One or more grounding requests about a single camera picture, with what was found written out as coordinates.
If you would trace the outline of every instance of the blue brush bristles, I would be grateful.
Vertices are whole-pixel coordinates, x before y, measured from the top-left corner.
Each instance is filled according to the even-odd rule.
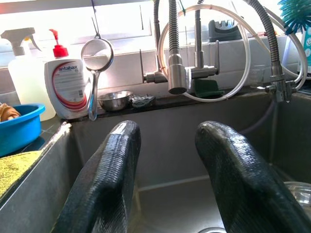
[[[281,17],[288,29],[286,35],[311,27],[311,0],[281,0]]]

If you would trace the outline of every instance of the bottle label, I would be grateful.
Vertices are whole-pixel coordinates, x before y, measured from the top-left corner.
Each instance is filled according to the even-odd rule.
[[[83,65],[65,62],[53,72],[52,83],[58,100],[71,110],[80,110],[87,104],[85,88],[87,80],[83,76]]]

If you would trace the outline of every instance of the red pump cap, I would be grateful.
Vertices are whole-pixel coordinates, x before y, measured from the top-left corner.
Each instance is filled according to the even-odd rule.
[[[57,43],[53,49],[54,57],[55,58],[67,57],[68,56],[67,48],[58,44],[58,32],[56,30],[53,30],[53,29],[50,29],[50,31],[53,33],[54,38],[55,38],[56,43]]]

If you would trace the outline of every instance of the stainless steel bowl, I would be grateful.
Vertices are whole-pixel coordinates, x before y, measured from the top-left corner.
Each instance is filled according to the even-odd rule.
[[[284,182],[297,202],[311,219],[311,184],[302,182]]]
[[[114,112],[126,108],[132,94],[130,91],[118,91],[99,96],[97,99],[103,109]]]

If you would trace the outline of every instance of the bottle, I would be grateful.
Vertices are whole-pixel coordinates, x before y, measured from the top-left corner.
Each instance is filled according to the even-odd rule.
[[[87,115],[89,78],[84,75],[81,59],[69,58],[68,50],[58,43],[57,31],[50,29],[56,40],[53,49],[55,59],[44,65],[45,84],[57,115],[62,119],[74,119]]]
[[[46,111],[40,115],[40,120],[45,121],[55,116],[55,110],[49,99],[44,81],[44,63],[30,55],[29,47],[22,47],[26,38],[30,38],[34,46],[34,28],[22,28],[7,30],[2,33],[1,38],[7,39],[12,44],[15,60],[12,60],[8,69],[21,104],[42,103]]]

